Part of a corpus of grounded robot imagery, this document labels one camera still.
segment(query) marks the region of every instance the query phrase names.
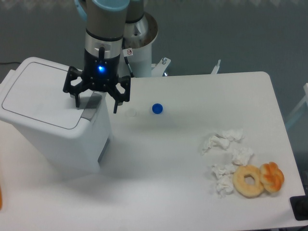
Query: baked pastry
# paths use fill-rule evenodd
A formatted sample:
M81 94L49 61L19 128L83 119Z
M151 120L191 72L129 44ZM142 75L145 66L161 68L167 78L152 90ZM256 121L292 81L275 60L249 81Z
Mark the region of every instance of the baked pastry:
M278 192L284 183L284 175L274 162L262 164L260 167L260 181L264 188L270 192Z
M255 183L246 183L246 177L252 177ZM260 170L253 165L239 166L232 181L236 190L246 197L256 197L264 191L263 184L260 181Z

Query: tissue paper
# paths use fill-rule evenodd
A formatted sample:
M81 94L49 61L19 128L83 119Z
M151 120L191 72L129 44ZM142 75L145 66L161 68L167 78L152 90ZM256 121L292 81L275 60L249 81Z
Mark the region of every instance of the tissue paper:
M236 166L233 164L227 164L224 166L220 165L213 165L212 171L215 173L217 179L220 179L223 177L223 175L229 175L236 171Z
M251 148L234 149L232 153L232 162L236 165L246 166L253 154L254 151Z
M232 182L232 175L224 175L217 181L216 190L220 198L233 192L234 186Z
M224 150L227 150L227 148L230 145L230 141L225 138L220 138L217 136L212 136L208 140L206 140L203 144L203 152L207 152L210 148L213 146L219 146Z
M231 129L227 131L222 131L219 136L229 140L239 142L244 138L244 130L243 129Z

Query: gray floor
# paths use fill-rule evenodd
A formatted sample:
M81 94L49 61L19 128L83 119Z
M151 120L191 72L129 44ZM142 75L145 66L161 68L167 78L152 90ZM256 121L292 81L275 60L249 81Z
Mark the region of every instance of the gray floor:
M170 75L265 71L283 117L308 82L308 1L146 0L158 22L153 62L172 60ZM85 23L73 0L0 2L0 62L36 56L83 68ZM10 68L0 66L0 80ZM308 113L288 135L299 171L308 170Z

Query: white table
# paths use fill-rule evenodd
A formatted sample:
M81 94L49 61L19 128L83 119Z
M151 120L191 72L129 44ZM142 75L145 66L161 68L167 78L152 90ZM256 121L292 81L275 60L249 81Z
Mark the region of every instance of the white table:
M107 100L112 111L114 101ZM151 107L164 111L154 115ZM137 111L128 117L126 111ZM307 225L289 197L304 190L269 76L241 73L132 80L131 101L110 113L114 139L102 172L61 173L11 125L0 123L0 230L230 231ZM243 128L251 164L274 161L276 195L219 199L209 166L231 150L201 156L205 135Z

